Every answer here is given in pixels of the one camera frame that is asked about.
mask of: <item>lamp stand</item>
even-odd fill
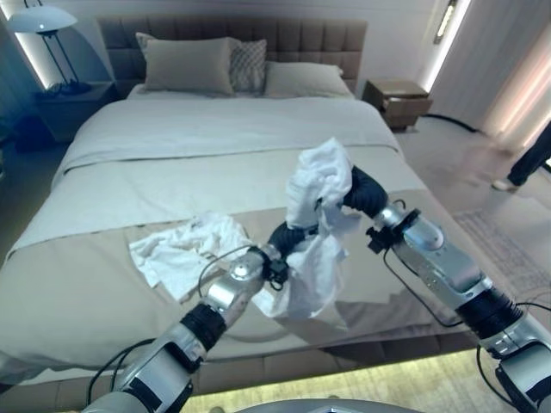
[[[56,67],[58,68],[59,74],[63,78],[63,83],[61,84],[61,88],[59,92],[62,93],[63,95],[80,95],[82,93],[86,93],[90,91],[91,86],[88,83],[80,82],[80,80],[78,80],[78,76],[77,76],[77,73],[75,72],[75,68],[72,66],[71,61],[69,60],[69,57],[65,52],[65,48],[63,47],[63,44],[59,40],[58,31],[54,30],[52,32],[42,32],[42,33],[39,33],[39,35],[44,41],[44,44],[46,45],[46,48],[48,49],[50,56],[52,56],[53,63],[55,63]],[[67,80],[67,76],[64,74],[63,70],[61,69],[61,66],[59,65],[59,61],[55,58],[55,55],[53,54],[52,48],[48,44],[46,37],[49,39],[53,37],[58,43],[59,49],[61,49],[61,52],[63,53],[63,56],[65,58],[65,62],[71,69],[73,79],[71,79],[70,81]]]

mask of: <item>bed frame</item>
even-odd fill
[[[121,97],[145,79],[145,61],[134,34],[159,39],[200,40],[231,36],[268,41],[268,59],[339,65],[351,90],[356,87],[367,23],[358,20],[212,17],[188,15],[108,15],[97,19]],[[252,356],[204,366],[194,378],[195,393],[337,373],[472,348],[466,333],[421,335],[406,339],[307,348],[284,354]],[[108,388],[101,378],[96,395]],[[83,407],[89,379],[68,379],[16,386],[0,397],[0,410],[71,410]],[[0,385],[0,393],[8,390]]]
[[[163,40],[266,39],[268,60],[337,65],[354,92],[368,27],[361,20],[189,15],[106,15],[97,22],[121,97],[145,79],[145,60],[136,32]]]

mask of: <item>curtain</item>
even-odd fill
[[[482,128],[549,13],[548,0],[473,0],[431,91],[431,112]]]
[[[551,119],[551,24],[515,70],[486,117],[482,130],[499,147],[516,153],[530,146]]]

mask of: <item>lamp shade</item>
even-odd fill
[[[54,6],[35,6],[22,9],[8,19],[12,32],[44,33],[68,28],[77,22],[74,15]]]

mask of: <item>pillow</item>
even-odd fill
[[[230,41],[148,40],[146,90],[233,95]]]
[[[266,78],[266,40],[231,39],[230,81],[236,92],[261,94]]]
[[[354,98],[341,78],[338,66],[317,63],[266,63],[267,97]]]
[[[157,39],[156,37],[153,37],[150,34],[145,34],[140,32],[136,33],[136,40],[138,41],[139,49],[144,55],[145,60],[147,60],[147,42],[149,40],[156,40],[156,39]]]

